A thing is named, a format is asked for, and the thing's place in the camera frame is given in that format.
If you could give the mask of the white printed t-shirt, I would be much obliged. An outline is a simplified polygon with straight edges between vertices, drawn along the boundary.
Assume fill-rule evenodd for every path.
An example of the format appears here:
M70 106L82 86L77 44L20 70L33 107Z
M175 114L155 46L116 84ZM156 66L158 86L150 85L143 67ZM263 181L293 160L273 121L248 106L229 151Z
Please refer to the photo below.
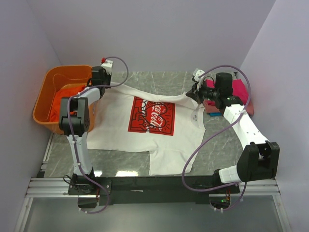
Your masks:
M149 175L188 173L201 144L204 108L187 97L155 95L121 85L97 103L89 149L149 152Z

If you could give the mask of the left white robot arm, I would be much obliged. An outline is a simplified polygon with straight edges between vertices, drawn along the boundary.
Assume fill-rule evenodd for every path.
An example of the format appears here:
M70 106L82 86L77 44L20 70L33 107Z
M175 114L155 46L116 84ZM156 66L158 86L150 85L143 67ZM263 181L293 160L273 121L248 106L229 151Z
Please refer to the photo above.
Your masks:
M111 87L112 68L101 64L91 68L91 77L86 87L70 97L61 98L59 128L70 144L74 171L70 178L70 188L78 193L91 194L108 189L96 180L87 148L87 134L90 128L89 105L102 98L106 88Z

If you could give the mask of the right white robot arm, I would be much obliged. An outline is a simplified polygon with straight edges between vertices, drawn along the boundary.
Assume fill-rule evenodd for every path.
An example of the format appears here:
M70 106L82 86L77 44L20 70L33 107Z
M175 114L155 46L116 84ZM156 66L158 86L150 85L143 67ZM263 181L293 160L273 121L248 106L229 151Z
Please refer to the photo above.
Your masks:
M222 184L273 179L277 174L280 147L258 130L241 98L234 95L232 74L217 73L212 87L207 85L201 70L197 70L192 80L194 84L186 95L198 104L204 100L213 101L232 126L243 148L237 164L217 170L214 173L216 179Z

